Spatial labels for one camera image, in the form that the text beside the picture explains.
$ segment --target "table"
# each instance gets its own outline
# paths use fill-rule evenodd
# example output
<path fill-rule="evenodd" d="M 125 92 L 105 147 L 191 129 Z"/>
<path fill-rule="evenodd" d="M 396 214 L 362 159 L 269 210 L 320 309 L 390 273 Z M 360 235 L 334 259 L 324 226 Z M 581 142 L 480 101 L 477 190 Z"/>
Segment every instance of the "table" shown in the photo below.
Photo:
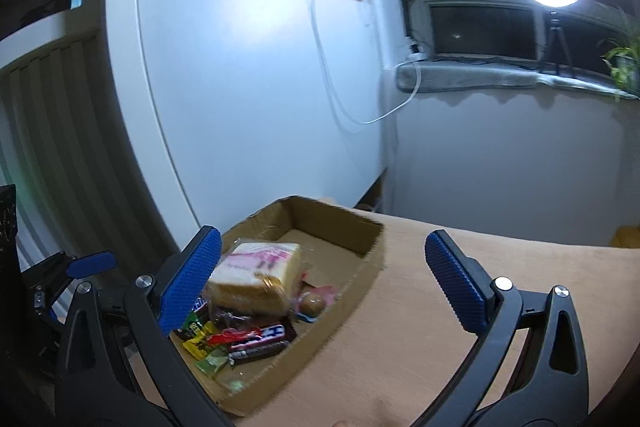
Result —
<path fill-rule="evenodd" d="M 331 427 L 345 419 L 356 427 L 407 427 L 469 352 L 476 336 L 462 329 L 424 261 L 425 237 L 441 227 L 355 212 L 385 225 L 385 269 L 297 377 L 265 407 L 236 419 L 236 425 Z M 584 338 L 593 409 L 640 343 L 640 250 L 446 230 L 494 278 L 507 276 L 531 291 L 547 293 L 555 284 L 569 289 Z M 525 336 L 525 331 L 517 332 L 482 405 L 500 397 Z M 158 403 L 159 397 L 145 394 Z"/>

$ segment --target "light stand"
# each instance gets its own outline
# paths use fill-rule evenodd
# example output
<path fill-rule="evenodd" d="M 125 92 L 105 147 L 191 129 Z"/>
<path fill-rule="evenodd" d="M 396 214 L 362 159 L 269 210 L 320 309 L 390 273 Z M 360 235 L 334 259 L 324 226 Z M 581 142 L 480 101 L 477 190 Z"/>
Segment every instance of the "light stand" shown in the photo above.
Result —
<path fill-rule="evenodd" d="M 551 50 L 553 49 L 554 43 L 556 42 L 556 35 L 558 36 L 558 40 L 560 41 L 560 45 L 562 46 L 562 50 L 564 51 L 564 58 L 566 58 L 566 63 L 569 66 L 569 71 L 571 71 L 571 77 L 575 78 L 574 63 L 571 60 L 571 53 L 569 52 L 569 46 L 566 43 L 564 29 L 560 25 L 558 12 L 551 12 L 551 26 L 549 28 L 549 33 L 546 36 L 545 51 L 543 52 L 542 58 L 540 58 L 540 61 L 538 63 L 538 73 L 542 73 L 547 63 L 549 62 Z M 556 61 L 556 75 L 560 76 L 560 63 L 558 61 Z"/>

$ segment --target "candy bar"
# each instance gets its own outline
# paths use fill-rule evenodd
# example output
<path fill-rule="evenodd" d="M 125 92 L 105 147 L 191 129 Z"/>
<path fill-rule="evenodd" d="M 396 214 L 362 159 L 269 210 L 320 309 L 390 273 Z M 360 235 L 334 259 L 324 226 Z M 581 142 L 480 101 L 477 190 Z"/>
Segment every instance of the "candy bar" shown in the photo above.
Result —
<path fill-rule="evenodd" d="M 251 362 L 252 360 L 265 359 L 272 357 L 281 352 L 285 347 L 289 346 L 289 341 L 277 341 L 264 346 L 249 347 L 240 351 L 233 351 L 228 354 L 230 365 L 236 365 L 239 362 Z"/>
<path fill-rule="evenodd" d="M 271 344 L 276 341 L 285 340 L 286 332 L 282 324 L 274 324 L 262 328 L 260 330 L 260 336 L 256 339 L 249 339 L 246 341 L 236 342 L 231 344 L 229 351 L 242 351 L 250 347 L 264 346 L 265 344 Z"/>

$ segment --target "metal screw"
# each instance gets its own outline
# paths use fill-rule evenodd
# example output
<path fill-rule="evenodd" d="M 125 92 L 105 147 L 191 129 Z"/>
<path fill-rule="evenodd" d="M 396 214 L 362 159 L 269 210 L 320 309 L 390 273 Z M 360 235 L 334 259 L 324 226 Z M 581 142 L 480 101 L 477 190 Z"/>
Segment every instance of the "metal screw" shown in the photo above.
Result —
<path fill-rule="evenodd" d="M 556 292 L 556 295 L 558 297 L 568 297 L 569 296 L 569 290 L 567 288 L 565 288 L 564 286 L 556 286 L 554 288 L 554 292 Z"/>
<path fill-rule="evenodd" d="M 507 277 L 498 277 L 498 279 L 494 281 L 494 284 L 496 288 L 504 292 L 513 288 L 513 283 L 511 282 L 511 279 L 507 279 Z"/>
<path fill-rule="evenodd" d="M 150 275 L 141 275 L 136 279 L 136 286 L 138 288 L 147 288 L 151 286 L 153 278 Z"/>
<path fill-rule="evenodd" d="M 91 291 L 91 283 L 89 281 L 79 283 L 76 291 L 78 293 L 89 293 Z"/>

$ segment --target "plastic bag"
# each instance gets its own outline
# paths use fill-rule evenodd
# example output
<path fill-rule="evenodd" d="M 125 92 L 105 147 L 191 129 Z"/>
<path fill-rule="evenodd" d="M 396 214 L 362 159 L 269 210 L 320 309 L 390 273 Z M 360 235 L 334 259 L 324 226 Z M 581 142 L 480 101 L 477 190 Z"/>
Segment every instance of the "plastic bag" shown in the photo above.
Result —
<path fill-rule="evenodd" d="M 241 313 L 284 316 L 294 304 L 302 269 L 297 243 L 240 240 L 213 270 L 205 295 Z"/>

